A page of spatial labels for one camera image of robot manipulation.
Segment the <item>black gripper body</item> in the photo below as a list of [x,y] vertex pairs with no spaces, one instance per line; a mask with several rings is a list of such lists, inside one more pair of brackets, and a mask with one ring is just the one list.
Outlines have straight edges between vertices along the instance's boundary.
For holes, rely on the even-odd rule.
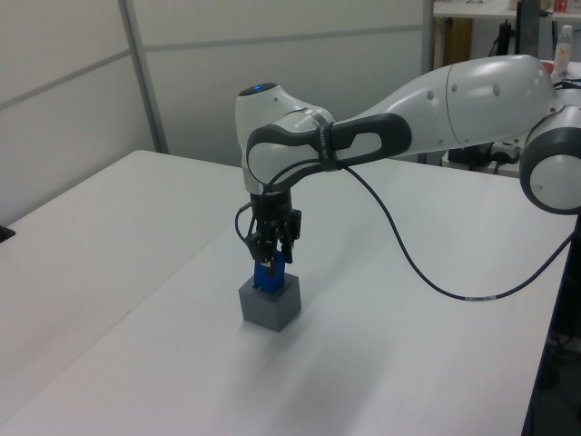
[[285,220],[291,215],[292,202],[290,192],[251,194],[252,212],[257,222],[276,222]]

